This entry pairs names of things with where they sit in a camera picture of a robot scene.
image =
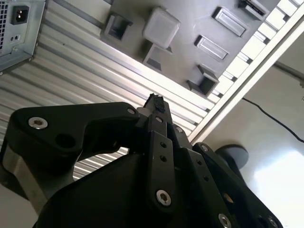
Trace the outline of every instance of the bolt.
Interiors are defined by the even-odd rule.
[[[274,221],[274,219],[272,217],[268,217],[269,222],[271,223],[271,225],[273,225],[275,228],[278,228],[277,223]]]
[[[225,194],[223,195],[223,197],[224,197],[224,199],[225,199],[227,202],[229,202],[229,203],[234,203],[233,200],[232,200],[232,198],[231,198],[227,193],[225,193]]]
[[[171,205],[171,197],[170,195],[164,190],[158,190],[156,192],[156,199],[157,201],[165,207]]]
[[[205,145],[201,145],[201,147],[203,148],[203,151],[204,151],[204,152],[208,152],[208,148],[207,148],[207,146],[205,146]]]
[[[158,121],[158,122],[162,122],[162,119],[160,117],[155,117],[155,119]]]
[[[133,109],[131,109],[131,108],[128,108],[127,111],[128,111],[129,113],[131,113],[131,114],[135,114],[135,111],[134,111]]]
[[[231,222],[229,221],[229,219],[227,218],[226,215],[219,214],[218,219],[219,219],[219,221],[221,222],[221,224],[223,225],[224,228],[231,228]]]
[[[48,126],[48,122],[41,117],[32,117],[28,120],[29,126],[35,129],[44,129]]]
[[[179,133],[182,133],[182,129],[180,127],[176,127],[176,130],[179,132]]]

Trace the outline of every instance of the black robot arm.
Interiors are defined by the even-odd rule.
[[[129,148],[74,181],[77,161]],[[282,228],[204,143],[192,146],[168,103],[24,108],[10,118],[0,181],[39,214],[35,228]]]

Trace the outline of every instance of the corrugated metal panel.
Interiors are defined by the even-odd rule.
[[[10,115],[19,108],[119,101],[137,108],[150,93],[164,96],[174,122],[190,135],[214,103],[103,43],[96,19],[70,3],[48,2],[34,59],[0,78],[0,145]],[[79,162],[74,176],[126,153],[122,148]]]

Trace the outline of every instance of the black plastic part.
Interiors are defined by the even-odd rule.
[[[43,191],[56,192],[44,205],[36,228],[222,228],[222,213],[234,228],[260,228],[261,219],[271,227],[268,217],[282,228],[211,148],[191,146],[185,132],[172,123],[162,97],[150,95],[144,107],[148,115],[126,103],[14,112],[0,158],[11,148],[26,161]],[[48,127],[30,127],[33,116],[46,119]],[[65,187],[58,185],[64,175],[71,177],[76,161],[120,146],[131,152]],[[17,186],[15,179],[9,184]],[[24,189],[29,192],[31,184]],[[169,194],[170,205],[157,200],[158,190]]]
[[[248,151],[241,145],[229,144],[218,148],[215,153],[221,156],[230,166],[233,160],[238,169],[243,168],[249,160]]]
[[[29,7],[28,6],[13,6],[12,17],[10,23],[12,25],[25,24],[29,17]]]
[[[202,149],[202,145],[207,147],[207,151]],[[271,211],[249,190],[243,180],[241,180],[213,150],[204,143],[197,143],[193,150],[199,152],[217,184],[217,188],[222,196],[229,195],[233,203],[225,201],[225,204],[242,228],[260,228],[260,218],[266,221],[269,228],[273,225],[268,220],[272,217],[279,228],[283,228],[279,220]]]
[[[28,120],[33,116],[47,120],[48,127],[30,127]],[[24,108],[11,115],[6,139],[11,149],[26,160],[62,173],[74,166],[80,154],[85,159],[103,150],[117,151],[119,146],[113,147],[113,143],[129,140],[126,129],[138,119],[137,111],[127,103]]]

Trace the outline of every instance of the black cable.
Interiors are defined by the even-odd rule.
[[[297,136],[296,133],[294,133],[289,127],[287,127],[285,124],[283,124],[282,122],[278,121],[277,119],[275,119],[274,117],[272,117],[271,115],[269,115],[267,112],[265,112],[261,106],[257,105],[256,103],[247,100],[246,98],[242,98],[244,101],[247,101],[248,103],[254,105],[255,107],[257,107],[262,113],[264,113],[266,116],[268,116],[270,119],[274,120],[275,122],[277,122],[279,125],[281,125],[282,127],[284,127],[287,131],[289,131],[298,141],[304,143],[304,140],[301,139],[299,136]]]

